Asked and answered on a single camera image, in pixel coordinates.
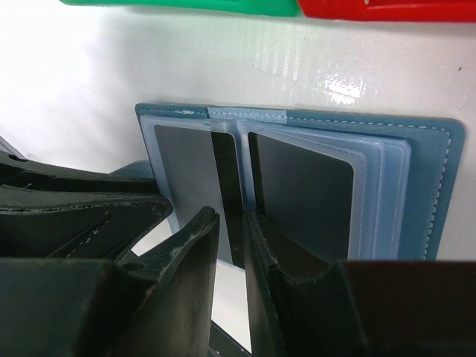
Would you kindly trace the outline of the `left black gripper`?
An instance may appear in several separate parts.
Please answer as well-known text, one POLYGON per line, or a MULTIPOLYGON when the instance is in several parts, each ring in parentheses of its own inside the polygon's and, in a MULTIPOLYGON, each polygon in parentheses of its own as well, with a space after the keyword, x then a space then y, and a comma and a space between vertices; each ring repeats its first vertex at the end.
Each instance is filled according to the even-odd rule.
POLYGON ((115 260, 173 211, 151 178, 1 155, 1 256, 115 260))

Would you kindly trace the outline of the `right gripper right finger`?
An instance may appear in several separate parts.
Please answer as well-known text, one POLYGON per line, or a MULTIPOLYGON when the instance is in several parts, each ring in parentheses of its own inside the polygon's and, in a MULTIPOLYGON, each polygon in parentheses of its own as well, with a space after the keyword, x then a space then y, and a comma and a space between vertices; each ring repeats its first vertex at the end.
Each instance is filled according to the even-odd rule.
POLYGON ((371 356, 343 263, 318 259, 253 210, 243 237, 253 356, 371 356))

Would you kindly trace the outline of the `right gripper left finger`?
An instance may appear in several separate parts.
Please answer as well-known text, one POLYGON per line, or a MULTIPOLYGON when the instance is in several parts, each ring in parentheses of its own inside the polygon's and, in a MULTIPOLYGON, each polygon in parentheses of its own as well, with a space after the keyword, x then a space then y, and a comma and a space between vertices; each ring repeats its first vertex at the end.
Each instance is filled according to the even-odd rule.
POLYGON ((210 337, 220 216, 203 207, 180 231, 120 266, 152 282, 112 349, 113 356, 206 356, 210 337))

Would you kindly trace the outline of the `blue leather card holder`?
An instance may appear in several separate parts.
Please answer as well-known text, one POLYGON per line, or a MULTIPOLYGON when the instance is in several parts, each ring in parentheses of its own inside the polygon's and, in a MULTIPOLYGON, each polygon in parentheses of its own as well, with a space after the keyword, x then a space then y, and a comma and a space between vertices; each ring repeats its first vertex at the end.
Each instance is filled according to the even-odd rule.
POLYGON ((376 115, 250 107, 138 103, 138 118, 250 119, 277 123, 287 129, 376 135, 406 140, 411 146, 399 257, 435 260, 451 201, 463 145, 465 126, 451 118, 376 115))

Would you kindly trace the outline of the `green plastic bin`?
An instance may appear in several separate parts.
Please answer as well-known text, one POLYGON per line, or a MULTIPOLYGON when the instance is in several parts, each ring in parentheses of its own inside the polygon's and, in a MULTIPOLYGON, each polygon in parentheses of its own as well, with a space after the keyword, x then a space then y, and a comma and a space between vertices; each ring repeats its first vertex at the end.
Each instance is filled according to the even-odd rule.
POLYGON ((62 3, 71 6, 177 7, 275 17, 301 14, 298 2, 292 0, 65 0, 62 3))

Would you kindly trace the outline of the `red plastic bin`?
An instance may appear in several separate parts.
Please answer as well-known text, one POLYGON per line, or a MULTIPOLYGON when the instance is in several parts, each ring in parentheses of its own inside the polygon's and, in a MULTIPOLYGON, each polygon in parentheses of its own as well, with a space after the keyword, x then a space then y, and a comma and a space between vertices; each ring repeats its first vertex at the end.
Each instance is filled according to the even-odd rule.
POLYGON ((309 18, 358 22, 474 23, 475 2, 455 0, 308 0, 298 2, 309 18))

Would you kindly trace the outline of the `dark grey card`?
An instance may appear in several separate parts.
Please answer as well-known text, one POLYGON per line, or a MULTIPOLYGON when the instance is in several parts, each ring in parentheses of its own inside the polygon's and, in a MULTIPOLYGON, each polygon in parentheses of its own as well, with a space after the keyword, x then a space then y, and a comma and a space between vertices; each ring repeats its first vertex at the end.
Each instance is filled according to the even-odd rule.
POLYGON ((204 206, 220 218, 218 258, 244 267, 243 203, 234 137, 157 125, 155 136, 176 221, 183 228, 204 206))

